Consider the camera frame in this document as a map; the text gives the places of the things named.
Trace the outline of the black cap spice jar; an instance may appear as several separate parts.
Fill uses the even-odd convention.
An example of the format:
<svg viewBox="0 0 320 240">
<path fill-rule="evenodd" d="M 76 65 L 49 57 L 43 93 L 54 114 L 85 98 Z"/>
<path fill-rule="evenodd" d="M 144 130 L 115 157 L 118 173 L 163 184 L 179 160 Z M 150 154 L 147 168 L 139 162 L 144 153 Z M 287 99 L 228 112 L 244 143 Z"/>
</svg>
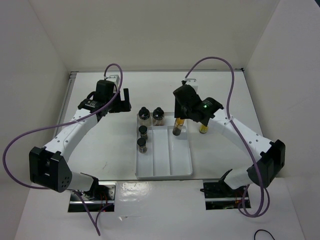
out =
<svg viewBox="0 0 320 240">
<path fill-rule="evenodd" d="M 145 125 L 141 125 L 138 128 L 138 132 L 141 138 L 145 139 L 146 141 L 148 140 L 148 127 Z"/>
</svg>

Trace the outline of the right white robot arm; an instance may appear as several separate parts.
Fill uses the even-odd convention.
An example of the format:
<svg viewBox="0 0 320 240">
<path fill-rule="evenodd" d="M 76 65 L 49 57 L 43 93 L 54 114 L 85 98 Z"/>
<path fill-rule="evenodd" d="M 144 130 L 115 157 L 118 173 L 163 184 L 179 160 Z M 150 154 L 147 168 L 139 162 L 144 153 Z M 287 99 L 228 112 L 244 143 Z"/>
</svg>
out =
<svg viewBox="0 0 320 240">
<path fill-rule="evenodd" d="M 271 184 L 285 165 L 286 146 L 282 141 L 271 141 L 228 116 L 223 105 L 212 97 L 201 100 L 189 84 L 177 88 L 173 95 L 175 118 L 192 120 L 215 130 L 255 161 L 252 166 L 228 170 L 219 179 L 223 196 L 229 197 L 246 185 L 267 188 Z"/>
</svg>

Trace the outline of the round stopper bottle white powder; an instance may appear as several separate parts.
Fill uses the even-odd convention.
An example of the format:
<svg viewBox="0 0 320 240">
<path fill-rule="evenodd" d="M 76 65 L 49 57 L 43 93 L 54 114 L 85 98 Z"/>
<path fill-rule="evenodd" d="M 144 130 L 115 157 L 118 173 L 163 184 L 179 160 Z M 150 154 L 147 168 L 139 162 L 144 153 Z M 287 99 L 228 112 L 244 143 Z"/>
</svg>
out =
<svg viewBox="0 0 320 240">
<path fill-rule="evenodd" d="M 139 111 L 138 111 L 138 122 L 140 126 L 146 126 L 150 127 L 152 125 L 152 119 L 151 119 L 151 114 L 150 111 L 143 106 Z"/>
</svg>

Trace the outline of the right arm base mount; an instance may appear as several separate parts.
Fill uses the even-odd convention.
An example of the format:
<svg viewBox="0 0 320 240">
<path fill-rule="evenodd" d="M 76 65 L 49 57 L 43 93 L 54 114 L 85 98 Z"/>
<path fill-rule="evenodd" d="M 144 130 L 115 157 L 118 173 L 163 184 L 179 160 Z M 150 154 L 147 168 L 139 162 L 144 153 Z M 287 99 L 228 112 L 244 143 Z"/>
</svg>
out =
<svg viewBox="0 0 320 240">
<path fill-rule="evenodd" d="M 206 210 L 233 210 L 242 202 L 246 187 L 223 191 L 218 181 L 204 180 L 200 191 L 204 194 Z"/>
</svg>

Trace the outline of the tall gold band grinder bottle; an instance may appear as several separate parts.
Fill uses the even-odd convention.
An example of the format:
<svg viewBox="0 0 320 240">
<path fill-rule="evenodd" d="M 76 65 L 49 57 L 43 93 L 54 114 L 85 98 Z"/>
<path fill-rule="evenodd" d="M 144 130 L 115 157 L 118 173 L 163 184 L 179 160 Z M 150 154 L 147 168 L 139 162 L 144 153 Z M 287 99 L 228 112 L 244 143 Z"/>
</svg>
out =
<svg viewBox="0 0 320 240">
<path fill-rule="evenodd" d="M 173 130 L 172 130 L 172 134 L 174 136 L 179 136 L 181 134 L 184 123 L 185 123 L 185 119 L 181 119 L 179 117 L 175 119 Z"/>
</svg>

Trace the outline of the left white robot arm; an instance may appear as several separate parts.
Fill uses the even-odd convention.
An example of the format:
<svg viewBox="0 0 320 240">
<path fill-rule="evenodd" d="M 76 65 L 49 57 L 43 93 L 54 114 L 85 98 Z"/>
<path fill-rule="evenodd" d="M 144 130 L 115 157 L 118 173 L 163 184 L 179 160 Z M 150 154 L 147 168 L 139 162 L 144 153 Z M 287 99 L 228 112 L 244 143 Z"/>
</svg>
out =
<svg viewBox="0 0 320 240">
<path fill-rule="evenodd" d="M 99 185 L 98 178 L 70 170 L 68 161 L 84 136 L 108 113 L 129 112 L 129 90 L 123 90 L 124 100 L 118 92 L 120 77 L 111 75 L 99 80 L 77 107 L 71 124 L 65 126 L 43 147 L 29 152 L 29 175 L 32 183 L 58 193 L 79 191 L 88 200 L 107 194 L 108 188 Z"/>
</svg>

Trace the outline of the round stopper bottle brown spice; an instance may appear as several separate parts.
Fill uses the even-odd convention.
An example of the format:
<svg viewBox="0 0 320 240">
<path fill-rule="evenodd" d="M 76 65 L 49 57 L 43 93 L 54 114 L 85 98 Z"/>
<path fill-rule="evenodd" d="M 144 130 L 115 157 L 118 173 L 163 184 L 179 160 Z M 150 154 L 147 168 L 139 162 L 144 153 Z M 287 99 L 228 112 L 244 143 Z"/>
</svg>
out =
<svg viewBox="0 0 320 240">
<path fill-rule="evenodd" d="M 165 124 L 165 112 L 161 107 L 157 107 L 152 112 L 152 125 L 153 126 L 163 126 Z"/>
</svg>

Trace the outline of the dark spice jar black lid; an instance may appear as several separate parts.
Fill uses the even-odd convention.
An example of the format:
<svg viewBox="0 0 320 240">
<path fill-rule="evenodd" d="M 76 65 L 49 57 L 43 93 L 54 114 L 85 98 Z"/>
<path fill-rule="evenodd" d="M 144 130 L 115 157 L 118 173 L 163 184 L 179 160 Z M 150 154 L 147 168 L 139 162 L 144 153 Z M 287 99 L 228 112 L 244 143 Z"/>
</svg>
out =
<svg viewBox="0 0 320 240">
<path fill-rule="evenodd" d="M 147 141 L 143 137 L 137 140 L 137 146 L 140 153 L 144 154 L 147 152 Z"/>
</svg>

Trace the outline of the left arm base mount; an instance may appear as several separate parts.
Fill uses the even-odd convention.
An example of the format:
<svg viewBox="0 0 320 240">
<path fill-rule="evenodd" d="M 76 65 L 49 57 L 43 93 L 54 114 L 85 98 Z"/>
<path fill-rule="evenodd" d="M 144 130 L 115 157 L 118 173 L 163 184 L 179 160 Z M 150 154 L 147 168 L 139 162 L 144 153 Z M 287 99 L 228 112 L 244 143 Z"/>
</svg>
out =
<svg viewBox="0 0 320 240">
<path fill-rule="evenodd" d="M 68 212 L 86 212 L 83 202 L 86 204 L 88 210 L 93 213 L 98 213 L 99 211 L 114 212 L 117 183 L 115 181 L 100 181 L 99 186 L 99 192 L 93 196 L 89 196 L 85 192 L 77 190 L 80 195 L 79 197 L 72 192 L 69 199 Z"/>
</svg>

